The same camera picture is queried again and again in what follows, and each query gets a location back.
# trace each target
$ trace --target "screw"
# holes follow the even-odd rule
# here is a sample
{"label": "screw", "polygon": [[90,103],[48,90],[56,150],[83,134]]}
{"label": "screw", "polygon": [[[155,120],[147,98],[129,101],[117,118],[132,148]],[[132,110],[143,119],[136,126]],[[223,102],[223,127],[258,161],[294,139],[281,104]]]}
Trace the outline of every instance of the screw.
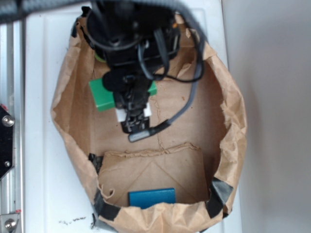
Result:
{"label": "screw", "polygon": [[13,232],[16,228],[16,222],[13,219],[7,220],[4,225],[8,232]]}
{"label": "screw", "polygon": [[13,119],[13,117],[11,116],[4,116],[2,118],[2,124],[5,126],[5,127],[11,127],[13,126],[15,123],[15,120]]}
{"label": "screw", "polygon": [[5,165],[6,167],[9,167],[9,166],[11,165],[11,162],[10,162],[10,161],[6,161],[6,162],[4,162],[4,165]]}

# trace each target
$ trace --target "green box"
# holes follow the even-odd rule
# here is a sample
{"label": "green box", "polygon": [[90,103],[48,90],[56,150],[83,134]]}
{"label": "green box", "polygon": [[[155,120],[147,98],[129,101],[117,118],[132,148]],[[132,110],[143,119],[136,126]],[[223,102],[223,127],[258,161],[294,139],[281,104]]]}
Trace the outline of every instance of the green box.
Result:
{"label": "green box", "polygon": [[[114,108],[116,106],[112,92],[104,88],[101,78],[92,80],[88,84],[91,88],[95,105],[99,112]],[[150,96],[156,94],[155,82],[152,82],[148,92],[150,93]]]}

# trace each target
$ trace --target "metal rail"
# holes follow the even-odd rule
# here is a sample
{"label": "metal rail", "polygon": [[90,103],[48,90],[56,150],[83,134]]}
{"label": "metal rail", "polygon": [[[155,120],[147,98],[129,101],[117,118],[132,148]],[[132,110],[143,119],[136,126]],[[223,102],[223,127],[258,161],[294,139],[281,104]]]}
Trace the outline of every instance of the metal rail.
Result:
{"label": "metal rail", "polygon": [[0,233],[23,232],[24,31],[22,21],[0,25],[0,103],[15,119],[13,167],[0,181]]}

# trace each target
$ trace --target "white wall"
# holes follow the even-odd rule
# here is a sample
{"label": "white wall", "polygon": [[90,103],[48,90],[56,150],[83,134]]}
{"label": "white wall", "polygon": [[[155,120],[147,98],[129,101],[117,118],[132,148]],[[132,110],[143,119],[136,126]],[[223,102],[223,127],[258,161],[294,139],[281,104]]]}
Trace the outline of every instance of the white wall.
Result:
{"label": "white wall", "polygon": [[243,233],[311,232],[311,1],[223,0],[248,113]]}

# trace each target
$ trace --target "blue block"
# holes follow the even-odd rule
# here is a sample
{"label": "blue block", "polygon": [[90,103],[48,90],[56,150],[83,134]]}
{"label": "blue block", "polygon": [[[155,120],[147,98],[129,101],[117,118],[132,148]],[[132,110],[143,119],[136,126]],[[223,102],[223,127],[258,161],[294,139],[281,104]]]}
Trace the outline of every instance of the blue block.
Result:
{"label": "blue block", "polygon": [[130,205],[147,209],[158,203],[176,203],[175,189],[155,189],[146,191],[129,192]]}

